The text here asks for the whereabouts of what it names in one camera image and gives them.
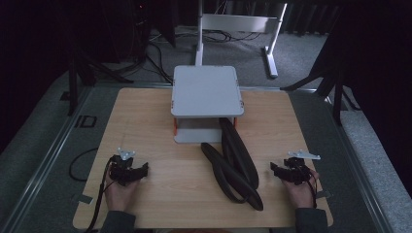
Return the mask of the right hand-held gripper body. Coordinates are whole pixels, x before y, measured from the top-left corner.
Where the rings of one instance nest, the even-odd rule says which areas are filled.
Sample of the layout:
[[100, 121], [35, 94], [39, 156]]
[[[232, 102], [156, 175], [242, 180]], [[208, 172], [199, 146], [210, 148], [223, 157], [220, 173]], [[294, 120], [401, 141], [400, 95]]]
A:
[[306, 159], [320, 160], [321, 157], [310, 152], [299, 150], [289, 151], [288, 159], [284, 160], [284, 165], [287, 167], [282, 180], [285, 180], [294, 184], [302, 184], [308, 182], [311, 178], [309, 168], [305, 164]]

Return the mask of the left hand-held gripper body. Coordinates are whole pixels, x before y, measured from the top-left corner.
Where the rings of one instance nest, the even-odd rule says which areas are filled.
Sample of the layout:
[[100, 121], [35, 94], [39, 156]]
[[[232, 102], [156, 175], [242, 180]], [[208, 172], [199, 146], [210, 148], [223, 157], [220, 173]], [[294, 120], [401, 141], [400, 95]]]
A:
[[133, 156], [135, 150], [124, 150], [118, 148], [118, 153], [110, 158], [109, 177], [122, 186], [127, 186], [131, 182]]

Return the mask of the grey two-tier shoe rack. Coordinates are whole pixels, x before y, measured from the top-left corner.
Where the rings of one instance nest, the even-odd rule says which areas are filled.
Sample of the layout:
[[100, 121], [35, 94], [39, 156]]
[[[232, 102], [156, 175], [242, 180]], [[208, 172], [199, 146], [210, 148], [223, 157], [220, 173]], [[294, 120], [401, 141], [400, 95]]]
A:
[[180, 144], [219, 143], [219, 119], [244, 115], [236, 70], [231, 66], [177, 66], [171, 97], [174, 140]]

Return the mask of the person's right hand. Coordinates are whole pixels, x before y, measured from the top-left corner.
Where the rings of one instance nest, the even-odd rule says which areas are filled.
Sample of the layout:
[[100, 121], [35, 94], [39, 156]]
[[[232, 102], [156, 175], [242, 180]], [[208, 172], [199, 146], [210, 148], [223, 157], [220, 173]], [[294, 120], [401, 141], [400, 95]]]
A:
[[315, 207], [315, 185], [317, 184], [317, 180], [320, 175], [314, 170], [311, 170], [310, 173], [311, 178], [306, 183], [294, 184], [287, 181], [282, 181], [282, 184], [286, 187], [291, 203], [295, 209]]

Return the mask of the person's left hand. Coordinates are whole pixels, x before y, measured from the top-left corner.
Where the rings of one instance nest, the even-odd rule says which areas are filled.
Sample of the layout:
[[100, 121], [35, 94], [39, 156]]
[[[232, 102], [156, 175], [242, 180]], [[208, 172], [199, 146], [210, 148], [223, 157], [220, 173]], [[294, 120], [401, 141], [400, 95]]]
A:
[[105, 200], [108, 210], [131, 213], [139, 181], [123, 186], [107, 176], [106, 183], [108, 186], [105, 188]]

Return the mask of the black tape floor marking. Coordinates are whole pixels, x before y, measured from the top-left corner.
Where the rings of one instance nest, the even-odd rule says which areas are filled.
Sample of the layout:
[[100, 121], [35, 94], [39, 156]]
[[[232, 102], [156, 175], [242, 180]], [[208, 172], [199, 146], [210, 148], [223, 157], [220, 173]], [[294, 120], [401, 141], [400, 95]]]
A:
[[96, 116], [78, 116], [75, 128], [93, 128], [96, 122]]

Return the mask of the black tripod stand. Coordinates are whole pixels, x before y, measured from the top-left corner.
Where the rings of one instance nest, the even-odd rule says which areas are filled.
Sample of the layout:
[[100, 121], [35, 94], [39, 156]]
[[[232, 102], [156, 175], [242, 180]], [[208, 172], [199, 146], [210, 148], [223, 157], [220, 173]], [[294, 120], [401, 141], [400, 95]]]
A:
[[69, 58], [69, 116], [75, 113], [79, 103], [78, 79], [81, 79], [85, 86], [93, 86], [96, 84], [96, 78], [91, 71], [91, 66], [120, 83], [132, 83], [131, 80], [123, 78], [121, 75], [91, 58], [82, 51], [73, 40], [67, 42], [67, 51]]
[[341, 126], [342, 97], [347, 98], [343, 88], [345, 70], [358, 36], [359, 32], [355, 30], [335, 30], [332, 32], [321, 48], [309, 75], [294, 84], [282, 87], [282, 90], [295, 91], [318, 78], [322, 78], [316, 93], [319, 96], [327, 97], [334, 90], [332, 116], [335, 122]]

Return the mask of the white metal stand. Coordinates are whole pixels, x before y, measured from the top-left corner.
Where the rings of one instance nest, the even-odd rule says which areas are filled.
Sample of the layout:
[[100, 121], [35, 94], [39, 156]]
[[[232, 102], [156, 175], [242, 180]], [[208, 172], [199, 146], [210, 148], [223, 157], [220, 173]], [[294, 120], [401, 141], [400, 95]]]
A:
[[276, 67], [273, 52], [283, 23], [284, 15], [288, 6], [287, 3], [281, 4], [281, 12], [276, 17], [205, 14], [203, 6], [204, 0], [198, 0], [197, 47], [194, 62], [196, 66], [202, 65], [204, 30], [265, 33], [271, 34], [270, 44], [264, 48], [264, 57], [266, 58], [269, 76], [272, 79], [276, 79], [278, 77], [278, 70]]

